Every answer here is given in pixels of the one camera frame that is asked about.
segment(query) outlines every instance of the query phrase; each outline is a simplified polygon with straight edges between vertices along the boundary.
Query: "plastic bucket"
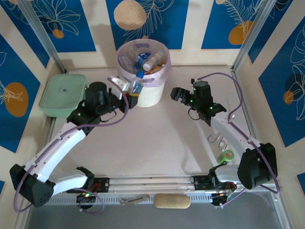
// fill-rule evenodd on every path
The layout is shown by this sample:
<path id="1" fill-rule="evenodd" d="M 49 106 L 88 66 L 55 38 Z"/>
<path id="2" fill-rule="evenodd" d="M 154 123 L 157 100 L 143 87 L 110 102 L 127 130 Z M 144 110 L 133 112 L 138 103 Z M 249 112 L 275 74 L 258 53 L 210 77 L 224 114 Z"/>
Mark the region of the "plastic bucket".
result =
<path id="1" fill-rule="evenodd" d="M 143 89 L 139 96 L 137 106 L 150 107 L 157 104 L 161 100 L 164 89 L 164 83 L 173 71 L 171 65 L 170 53 L 164 44 L 156 40 L 137 39 L 127 42 L 123 44 L 117 51 L 116 62 L 117 62 L 118 75 L 120 77 L 125 77 L 127 79 L 132 79 L 135 77 L 134 74 L 129 73 L 128 71 L 123 69 L 118 59 L 118 57 L 122 54 L 128 55 L 129 49 L 135 44 L 149 44 L 151 55 L 154 55 L 159 50 L 162 50 L 164 52 L 161 61 L 165 64 L 165 66 L 162 67 L 162 69 L 159 70 L 158 72 L 145 75 L 143 78 Z"/>

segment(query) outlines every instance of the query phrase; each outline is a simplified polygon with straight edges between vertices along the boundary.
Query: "robotic arm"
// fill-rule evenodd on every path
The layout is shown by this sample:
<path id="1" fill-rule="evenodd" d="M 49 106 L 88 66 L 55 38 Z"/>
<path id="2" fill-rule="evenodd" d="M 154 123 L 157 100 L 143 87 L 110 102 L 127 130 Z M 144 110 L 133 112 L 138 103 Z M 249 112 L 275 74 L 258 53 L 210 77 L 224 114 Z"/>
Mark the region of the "robotic arm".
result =
<path id="1" fill-rule="evenodd" d="M 270 143 L 262 144 L 245 134 L 230 119 L 226 109 L 221 104 L 213 102 L 208 82 L 192 79 L 191 84 L 193 86 L 191 91 L 178 87 L 173 88 L 171 98 L 175 101 L 181 99 L 182 104 L 195 110 L 199 118 L 220 132 L 241 157 L 238 166 L 229 166 L 224 162 L 211 168 L 207 176 L 195 176 L 195 188 L 197 187 L 198 190 L 219 189 L 219 187 L 227 189 L 228 182 L 240 182 L 247 189 L 252 189 L 271 180 L 272 175 L 257 148 L 263 153 L 273 173 L 277 176 L 275 148 Z"/>
<path id="2" fill-rule="evenodd" d="M 122 91 L 128 87 L 124 79 L 112 78 L 112 81 Z M 18 189 L 25 174 L 28 173 L 19 193 L 35 207 L 44 205 L 60 192 L 73 188 L 90 189 L 93 186 L 94 174 L 83 167 L 60 177 L 51 175 L 51 172 L 66 154 L 91 132 L 94 125 L 100 123 L 102 115 L 117 108 L 125 113 L 126 102 L 121 97 L 122 93 L 118 89 L 112 93 L 111 88 L 107 91 L 106 84 L 102 82 L 91 83 L 85 91 L 85 100 L 81 101 L 67 118 L 67 123 L 60 132 L 24 166 L 15 164 L 10 169 L 14 188 Z M 138 97 L 127 95 L 127 99 L 129 109 L 135 107 Z"/>

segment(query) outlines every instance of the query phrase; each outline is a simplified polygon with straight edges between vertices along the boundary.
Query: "green plastic box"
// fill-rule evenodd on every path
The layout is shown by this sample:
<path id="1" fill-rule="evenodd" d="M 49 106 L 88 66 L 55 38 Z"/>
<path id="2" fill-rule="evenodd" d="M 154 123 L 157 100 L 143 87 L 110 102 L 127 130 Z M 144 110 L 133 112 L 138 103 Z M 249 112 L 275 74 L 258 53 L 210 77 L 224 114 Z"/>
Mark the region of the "green plastic box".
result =
<path id="1" fill-rule="evenodd" d="M 86 86 L 84 75 L 53 75 L 47 83 L 39 106 L 49 117 L 67 118 L 85 98 Z"/>

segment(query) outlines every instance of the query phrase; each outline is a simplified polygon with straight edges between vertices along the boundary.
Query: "sponge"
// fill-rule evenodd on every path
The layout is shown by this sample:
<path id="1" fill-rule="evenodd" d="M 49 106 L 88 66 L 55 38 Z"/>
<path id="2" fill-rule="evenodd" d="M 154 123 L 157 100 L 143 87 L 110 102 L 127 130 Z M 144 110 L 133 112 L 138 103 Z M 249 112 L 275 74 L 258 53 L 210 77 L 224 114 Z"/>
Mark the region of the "sponge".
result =
<path id="1" fill-rule="evenodd" d="M 186 209 L 191 205 L 191 200 L 187 195 L 158 193 L 154 196 L 153 203 L 156 208 Z"/>

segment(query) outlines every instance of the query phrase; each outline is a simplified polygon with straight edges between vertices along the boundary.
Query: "white tabletop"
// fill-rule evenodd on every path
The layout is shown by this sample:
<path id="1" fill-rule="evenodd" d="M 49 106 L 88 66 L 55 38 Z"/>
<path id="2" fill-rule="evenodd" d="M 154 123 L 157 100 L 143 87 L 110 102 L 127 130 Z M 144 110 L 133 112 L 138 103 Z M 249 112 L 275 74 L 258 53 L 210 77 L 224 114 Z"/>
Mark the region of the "white tabletop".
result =
<path id="1" fill-rule="evenodd" d="M 207 141 L 207 137 L 215 131 L 204 121 L 192 120 L 187 113 L 189 108 L 172 100 L 170 93 L 174 87 L 190 90 L 191 78 L 213 72 L 231 74 L 229 68 L 174 67 L 157 105 L 135 107 L 121 123 L 93 129 L 59 163 L 55 172 L 83 166 L 95 175 L 107 176 L 208 173 L 211 167 L 217 165 L 216 158 L 221 154 L 217 143 L 209 144 Z M 106 78 L 116 76 L 115 69 L 70 72 L 73 73 L 84 74 L 89 83 L 103 81 L 108 86 Z M 222 104 L 228 111 L 237 107 L 239 99 L 232 80 L 215 75 L 207 81 L 214 102 Z M 121 116 L 118 111 L 117 117 L 111 121 Z M 56 120 L 53 136 L 65 121 L 62 118 Z M 235 121 L 248 131 L 242 109 L 236 112 Z M 235 154 L 231 164 L 239 161 L 239 156 Z"/>

